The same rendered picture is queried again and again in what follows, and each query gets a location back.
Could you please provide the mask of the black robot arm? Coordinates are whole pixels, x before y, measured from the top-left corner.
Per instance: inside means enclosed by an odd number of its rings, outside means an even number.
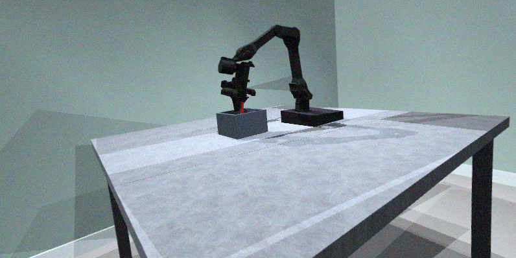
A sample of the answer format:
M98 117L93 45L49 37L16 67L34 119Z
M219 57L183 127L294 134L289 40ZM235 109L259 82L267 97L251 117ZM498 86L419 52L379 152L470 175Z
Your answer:
M302 77L298 51L300 33L297 27L286 27L281 25L270 27L270 29L260 35L256 40L237 49L236 55L232 59L221 57L218 65L218 72L228 75L232 75L236 72L235 75L237 76L248 77L250 67L255 67L253 63L249 61L236 64L236 62L250 60L258 49L270 41L274 36L283 39L283 42L288 49L292 73L292 82L289 83L289 87L291 94L293 94L294 99L296 99L294 111L311 111L309 110L309 100L312 99L312 94L308 90L307 83Z

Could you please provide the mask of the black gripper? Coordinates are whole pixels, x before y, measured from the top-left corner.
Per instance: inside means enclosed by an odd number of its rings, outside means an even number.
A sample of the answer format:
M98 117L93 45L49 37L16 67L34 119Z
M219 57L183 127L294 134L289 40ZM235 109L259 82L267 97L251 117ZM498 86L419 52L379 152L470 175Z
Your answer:
M249 98L247 97L247 94L255 96L256 91L254 89L247 88L247 83L250 82L250 80L248 80L248 77L235 75L235 77L233 77L233 80L235 80L234 88L222 88L221 95L231 97L233 101L234 111L239 111L240 102L245 103L246 100Z

